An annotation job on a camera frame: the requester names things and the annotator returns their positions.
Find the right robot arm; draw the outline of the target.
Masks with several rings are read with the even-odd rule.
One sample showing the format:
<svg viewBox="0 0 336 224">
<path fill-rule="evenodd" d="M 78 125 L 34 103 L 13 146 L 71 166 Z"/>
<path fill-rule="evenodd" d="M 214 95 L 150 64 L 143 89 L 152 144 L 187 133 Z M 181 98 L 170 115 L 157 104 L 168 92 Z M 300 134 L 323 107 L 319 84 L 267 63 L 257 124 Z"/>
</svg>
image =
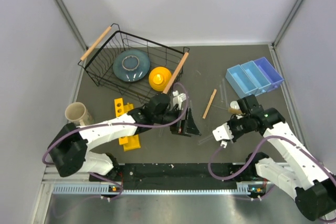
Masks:
<svg viewBox="0 0 336 224">
<path fill-rule="evenodd" d="M 335 174 L 331 173 L 297 139 L 285 118 L 275 108 L 263 109 L 255 95 L 236 101 L 238 112 L 213 130 L 216 141 L 224 149 L 250 132 L 259 132 L 263 139 L 235 173 L 218 180 L 231 180 L 242 172 L 248 178 L 264 178 L 284 191 L 308 220 L 322 219 L 335 211 Z"/>
</svg>

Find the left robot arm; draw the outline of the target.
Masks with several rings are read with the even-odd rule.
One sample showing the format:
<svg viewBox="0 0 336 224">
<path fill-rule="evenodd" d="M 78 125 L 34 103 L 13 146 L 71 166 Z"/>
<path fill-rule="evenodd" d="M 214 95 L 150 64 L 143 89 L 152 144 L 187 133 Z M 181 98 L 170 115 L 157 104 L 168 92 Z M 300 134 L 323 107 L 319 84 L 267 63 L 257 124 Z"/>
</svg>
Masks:
<svg viewBox="0 0 336 224">
<path fill-rule="evenodd" d="M 92 149 L 158 127 L 169 127 L 172 134 L 181 136 L 201 135 L 186 94 L 170 99 L 167 94 L 160 93 L 141 107 L 112 120 L 90 126 L 66 124 L 48 146 L 47 153 L 60 177 L 83 172 L 114 180 L 120 172 L 116 158 L 109 153 L 94 153 Z"/>
</svg>

